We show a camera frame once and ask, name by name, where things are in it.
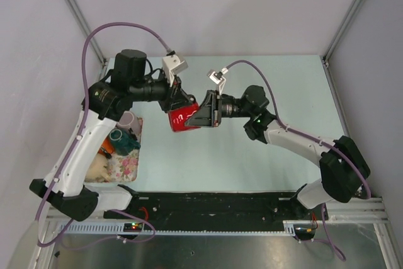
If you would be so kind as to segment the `red mug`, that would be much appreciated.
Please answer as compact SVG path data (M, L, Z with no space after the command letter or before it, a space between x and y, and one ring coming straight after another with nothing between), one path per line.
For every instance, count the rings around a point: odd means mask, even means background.
M183 132L187 130L199 129L198 126L187 126L186 121L192 117L199 109L198 103L184 106L167 113L169 124L173 132Z

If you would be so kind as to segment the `purple mug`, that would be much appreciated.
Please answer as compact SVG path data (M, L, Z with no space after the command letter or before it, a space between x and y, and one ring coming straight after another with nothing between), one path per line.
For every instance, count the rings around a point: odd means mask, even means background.
M131 111L125 111L117 123L117 127L126 131L135 140L141 135L142 126L138 117Z

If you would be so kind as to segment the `teal mug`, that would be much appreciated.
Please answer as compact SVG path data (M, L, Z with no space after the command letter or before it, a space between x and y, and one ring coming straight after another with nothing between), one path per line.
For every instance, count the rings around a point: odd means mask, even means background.
M131 135L124 130L113 129L108 139L113 146L115 152L120 156L127 156L134 150L139 150L141 145Z

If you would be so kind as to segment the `orange mug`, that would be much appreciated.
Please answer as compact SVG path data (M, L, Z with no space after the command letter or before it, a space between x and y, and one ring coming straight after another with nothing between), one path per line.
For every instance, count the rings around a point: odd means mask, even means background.
M106 157L111 157L111 155L115 152L115 148L113 147L113 145L111 144L109 138L106 138L99 151L100 154L104 154Z

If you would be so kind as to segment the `beige mug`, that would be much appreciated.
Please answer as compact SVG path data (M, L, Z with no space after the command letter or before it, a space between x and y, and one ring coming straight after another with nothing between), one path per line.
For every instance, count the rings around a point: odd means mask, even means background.
M107 158L97 153L85 176L85 182L87 183L101 183L111 182L112 178L108 173L108 160Z

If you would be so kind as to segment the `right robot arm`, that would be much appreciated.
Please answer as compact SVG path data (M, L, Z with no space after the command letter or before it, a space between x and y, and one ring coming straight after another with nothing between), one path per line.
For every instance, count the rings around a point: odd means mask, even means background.
M187 127L218 127L223 118L247 118L244 130L251 140L287 149L307 159L321 177L299 188L287 202L289 211L306 219L314 208L331 200L347 203L360 189L370 197L366 179L370 169L354 140L323 139L293 130L267 109L269 101L263 87L248 86L240 98L209 90L199 109L186 119Z

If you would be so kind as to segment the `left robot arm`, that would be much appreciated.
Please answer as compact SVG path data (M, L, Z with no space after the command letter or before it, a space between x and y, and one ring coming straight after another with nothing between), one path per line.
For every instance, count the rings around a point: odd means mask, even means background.
M135 102L156 101L168 113L195 104L181 89L178 74L188 65L182 55L170 52L162 58L157 79L145 74L147 56L139 50L122 50L104 78L85 90L78 130L71 145L44 179L34 179L30 190L59 212L78 222L97 211L118 210L126 218L140 209L135 193L125 185L97 187L84 179L107 135Z

